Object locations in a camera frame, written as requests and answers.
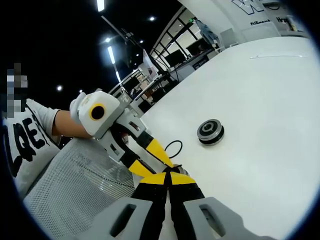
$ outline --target yellow circular sensor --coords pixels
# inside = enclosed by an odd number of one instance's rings
[[[97,103],[90,109],[90,118],[94,121],[98,121],[104,117],[105,113],[105,106],[101,103]]]

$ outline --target person's arm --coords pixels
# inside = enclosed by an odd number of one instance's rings
[[[60,110],[56,113],[52,126],[53,136],[65,136],[75,138],[92,138],[85,128],[73,121],[69,111]]]

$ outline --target white t-shirt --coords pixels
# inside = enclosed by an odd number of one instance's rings
[[[11,174],[22,198],[38,175],[60,151],[60,137],[52,136],[58,109],[27,99],[24,112],[4,118],[4,143]]]

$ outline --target glass wall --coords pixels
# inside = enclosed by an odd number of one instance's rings
[[[197,24],[190,21],[194,17],[195,16],[185,8],[173,23],[168,26],[167,31],[161,39],[158,40],[158,45],[151,51],[151,56],[164,70],[174,67],[170,66],[166,61],[165,57],[169,54],[181,51],[186,59],[192,57],[187,47],[202,38]]]

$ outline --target white tabletop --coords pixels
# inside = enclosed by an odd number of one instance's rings
[[[320,185],[319,66],[306,38],[234,46],[176,86],[142,120],[164,147],[183,142],[173,162],[190,172],[206,197],[241,215],[253,233],[284,239]],[[215,146],[197,138],[198,127],[209,119],[225,129]]]

